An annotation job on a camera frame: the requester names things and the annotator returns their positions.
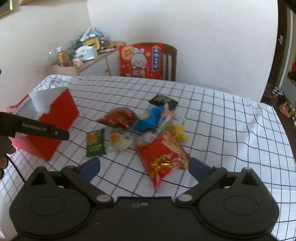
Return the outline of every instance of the table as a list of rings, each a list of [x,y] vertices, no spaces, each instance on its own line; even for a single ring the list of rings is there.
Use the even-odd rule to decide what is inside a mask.
[[[148,101],[161,93],[178,101],[175,114],[189,135],[183,144],[185,151],[209,166],[223,166],[237,172],[243,167],[253,168],[280,208],[272,234],[278,240],[295,237],[295,160],[271,106],[182,83],[125,77],[50,75],[34,91],[60,86],[70,89],[79,116],[69,129],[69,140],[59,145],[51,161],[22,150],[11,155],[25,178],[40,165],[54,171],[84,163],[89,159],[85,157],[86,133],[105,128],[96,122],[98,118],[122,106],[141,113],[149,108]],[[107,127],[106,142],[110,140],[110,131]],[[138,137],[139,133],[129,131],[133,138]],[[174,199],[197,184],[188,171],[174,169],[155,192],[134,146],[123,152],[108,150],[100,160],[101,170],[91,183],[115,199],[118,196],[171,196]],[[11,164],[7,170],[0,187],[10,205],[23,184]]]

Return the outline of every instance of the white cabinet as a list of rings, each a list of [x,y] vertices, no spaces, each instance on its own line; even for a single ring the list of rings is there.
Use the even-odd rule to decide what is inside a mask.
[[[111,76],[120,76],[119,50],[107,56]]]
[[[80,76],[87,76],[87,75],[109,76],[107,59],[103,58],[100,61],[95,62],[93,65],[89,66],[87,69],[79,73],[79,75]]]
[[[79,75],[120,76],[120,60],[118,50],[95,62],[93,65],[82,71]]]

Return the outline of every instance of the bottle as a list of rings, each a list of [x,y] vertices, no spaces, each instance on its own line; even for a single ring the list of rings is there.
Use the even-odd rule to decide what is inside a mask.
[[[69,59],[69,56],[67,54],[67,52],[61,47],[59,46],[57,48],[57,58],[61,64],[62,67],[70,67],[71,66],[71,62]]]

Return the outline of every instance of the chair backrest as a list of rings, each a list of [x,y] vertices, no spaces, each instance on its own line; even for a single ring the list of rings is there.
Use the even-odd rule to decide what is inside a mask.
[[[138,43],[141,45],[148,45],[148,46],[154,46],[159,43]],[[172,74],[171,74],[171,81],[176,81],[176,66],[177,66],[177,49],[171,45],[163,44],[163,73],[162,77],[163,80],[169,80],[168,74],[169,74],[169,56],[172,58]]]

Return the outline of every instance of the human hand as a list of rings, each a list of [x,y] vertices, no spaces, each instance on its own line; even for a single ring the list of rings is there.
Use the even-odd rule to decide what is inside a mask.
[[[7,151],[7,154],[13,154],[16,152],[16,149],[13,145],[10,146],[10,148]],[[8,166],[8,160],[6,158],[6,156],[2,156],[0,157],[0,180],[3,178],[4,176],[4,170],[5,168],[7,168]]]

